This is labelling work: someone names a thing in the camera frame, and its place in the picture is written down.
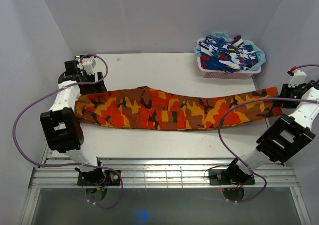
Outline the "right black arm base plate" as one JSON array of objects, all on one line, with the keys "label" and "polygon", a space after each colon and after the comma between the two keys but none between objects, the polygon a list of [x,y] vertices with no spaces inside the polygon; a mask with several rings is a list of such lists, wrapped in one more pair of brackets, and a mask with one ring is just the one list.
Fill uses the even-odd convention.
[{"label": "right black arm base plate", "polygon": [[208,174],[210,185],[254,185],[254,176],[240,177],[226,169],[211,169]]}]

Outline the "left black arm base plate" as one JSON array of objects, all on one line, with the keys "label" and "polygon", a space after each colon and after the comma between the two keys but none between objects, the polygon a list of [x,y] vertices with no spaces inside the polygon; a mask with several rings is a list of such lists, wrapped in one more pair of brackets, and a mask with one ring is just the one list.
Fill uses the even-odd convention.
[{"label": "left black arm base plate", "polygon": [[120,178],[117,173],[110,170],[94,169],[90,172],[78,171],[78,186],[118,186]]}]

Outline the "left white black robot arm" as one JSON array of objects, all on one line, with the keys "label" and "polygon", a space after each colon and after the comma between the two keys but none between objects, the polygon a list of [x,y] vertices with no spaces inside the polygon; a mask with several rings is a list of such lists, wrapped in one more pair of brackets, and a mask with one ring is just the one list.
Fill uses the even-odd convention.
[{"label": "left white black robot arm", "polygon": [[92,84],[102,79],[103,73],[93,72],[96,62],[92,58],[66,61],[64,65],[65,72],[58,78],[61,91],[49,111],[40,115],[40,122],[49,148],[79,163],[75,170],[80,178],[100,185],[106,180],[106,173],[100,168],[102,163],[98,157],[81,148],[84,135],[75,115],[75,102],[80,95],[107,91],[103,82]]}]

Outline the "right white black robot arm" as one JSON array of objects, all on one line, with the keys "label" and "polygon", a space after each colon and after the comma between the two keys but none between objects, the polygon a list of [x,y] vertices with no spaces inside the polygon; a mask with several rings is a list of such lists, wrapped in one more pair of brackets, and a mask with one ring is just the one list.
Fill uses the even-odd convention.
[{"label": "right white black robot arm", "polygon": [[306,145],[313,141],[312,123],[319,114],[319,82],[311,80],[296,88],[282,86],[279,98],[274,106],[294,109],[280,116],[256,141],[257,147],[240,159],[234,159],[225,178],[231,184],[245,183],[252,171],[269,162],[286,162]]}]

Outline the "orange camouflage trousers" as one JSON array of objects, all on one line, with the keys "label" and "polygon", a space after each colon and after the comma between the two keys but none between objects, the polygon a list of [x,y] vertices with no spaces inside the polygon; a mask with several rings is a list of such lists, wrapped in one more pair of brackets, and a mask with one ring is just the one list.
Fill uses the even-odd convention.
[{"label": "orange camouflage trousers", "polygon": [[110,128],[165,131],[215,130],[281,116],[275,87],[215,98],[182,96],[147,86],[80,96],[75,116]]}]

